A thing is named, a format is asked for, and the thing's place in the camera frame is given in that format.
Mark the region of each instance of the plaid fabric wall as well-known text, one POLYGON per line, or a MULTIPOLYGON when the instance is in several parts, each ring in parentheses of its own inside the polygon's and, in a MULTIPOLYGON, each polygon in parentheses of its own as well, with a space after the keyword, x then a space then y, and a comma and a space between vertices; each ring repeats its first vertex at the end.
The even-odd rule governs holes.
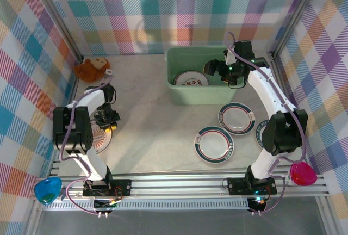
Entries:
POLYGON ((270 49, 297 0, 53 0, 85 55, 221 44, 227 30, 270 49))
POLYGON ((348 0, 311 0, 279 64, 309 113, 308 154, 348 234, 348 0))
POLYGON ((0 234, 19 234, 75 59, 40 0, 0 0, 0 234))

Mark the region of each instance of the purple cable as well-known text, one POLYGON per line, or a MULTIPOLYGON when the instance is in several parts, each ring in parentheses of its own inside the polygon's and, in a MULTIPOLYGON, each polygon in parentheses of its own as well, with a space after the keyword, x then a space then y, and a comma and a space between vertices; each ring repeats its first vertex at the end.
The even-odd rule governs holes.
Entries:
POLYGON ((73 106, 71 108, 71 116, 70 116, 70 122, 69 122, 69 125, 67 127, 67 131, 66 131, 66 134, 64 136, 64 140, 63 140, 63 143, 61 145, 61 148, 60 148, 60 152, 59 152, 59 159, 64 162, 66 160, 70 160, 70 159, 77 159, 79 160, 79 162, 82 164, 82 166, 86 169, 86 171, 88 172, 88 175, 84 178, 81 178, 81 179, 77 179, 77 180, 74 180, 72 182, 70 182, 67 187, 66 187, 66 196, 68 197, 68 199, 71 201, 71 203, 73 203, 76 207, 78 207, 79 209, 81 209, 82 211, 86 212, 86 213, 90 213, 90 214, 93 214, 93 215, 98 215, 98 213, 96 212, 91 212, 83 207, 81 207, 80 205, 78 205, 76 202, 74 202, 70 195, 69 195, 69 188, 70 186, 72 186, 74 183, 76 182, 82 182, 82 181, 85 181, 87 180, 91 175, 92 175, 92 171, 91 169, 89 168, 89 166, 87 165, 86 162, 84 162, 81 157, 79 155, 76 154, 76 156, 72 156, 72 157, 66 157, 66 158, 63 158, 63 153, 64 153, 64 149, 65 149, 65 145, 67 143, 67 140, 69 138, 69 135, 71 133, 71 129, 72 129, 72 126, 73 126, 73 123, 74 123, 74 117, 75 117, 75 109, 76 109, 76 106, 78 104, 79 101, 81 101, 83 98, 85 98, 87 95, 91 94, 92 92, 95 92, 99 89, 102 89, 104 88, 108 83, 111 82, 111 79, 112 77, 108 77, 105 79, 105 81, 103 80, 101 83, 100 86, 98 86, 97 88, 94 88, 92 89, 91 91, 87 92, 86 94, 83 94, 80 98, 78 98, 77 100, 74 100, 73 101, 73 106))
MULTIPOLYGON (((250 65, 252 67, 254 67, 258 72, 261 73, 261 75, 263 77, 265 77, 267 80, 270 79, 270 77, 264 72, 262 71, 262 69, 260 69, 258 66, 256 66, 255 64, 253 64, 252 62, 244 59, 243 57, 241 57, 240 55, 238 55, 237 53, 235 53, 233 51, 233 49, 231 48, 231 46, 227 43, 227 35, 231 35, 233 38, 233 44, 235 43, 235 37, 234 34, 232 32, 227 32, 225 34, 225 44, 227 45, 228 50, 234 54, 235 57, 237 57, 239 60, 245 62, 247 65, 250 65)), ((280 101, 282 102, 282 104, 284 105, 284 107, 286 108, 286 110, 288 110, 288 112, 290 113, 291 117, 294 119, 299 131, 300 131, 300 135, 301 135, 301 139, 302 139, 302 156, 299 160, 290 160, 289 158, 285 157, 285 156, 280 156, 278 160, 276 160, 270 167, 270 169, 268 170, 268 174, 273 177, 273 178, 280 178, 283 180, 283 190, 277 200, 277 202, 269 209, 267 209, 266 211, 263 211, 263 213, 269 212, 270 210, 274 209, 280 202, 280 200, 282 199, 284 193, 285 193, 285 179, 282 176, 273 176, 272 173, 274 171, 274 168, 279 164, 279 162, 284 159, 287 160, 290 163, 300 163, 303 161, 303 159, 306 156, 306 151, 307 151, 307 147, 306 147, 306 142, 305 142, 305 133, 303 132, 302 126, 298 120, 298 118, 296 117, 296 115, 294 114, 294 112, 290 109, 290 107, 286 104, 286 101, 284 100, 284 98, 282 97, 281 93, 278 91, 277 87, 275 86, 274 82, 272 80, 268 80, 268 82, 270 83, 270 85, 272 86, 272 88, 274 89, 276 95, 278 96, 278 98, 280 99, 280 101)))

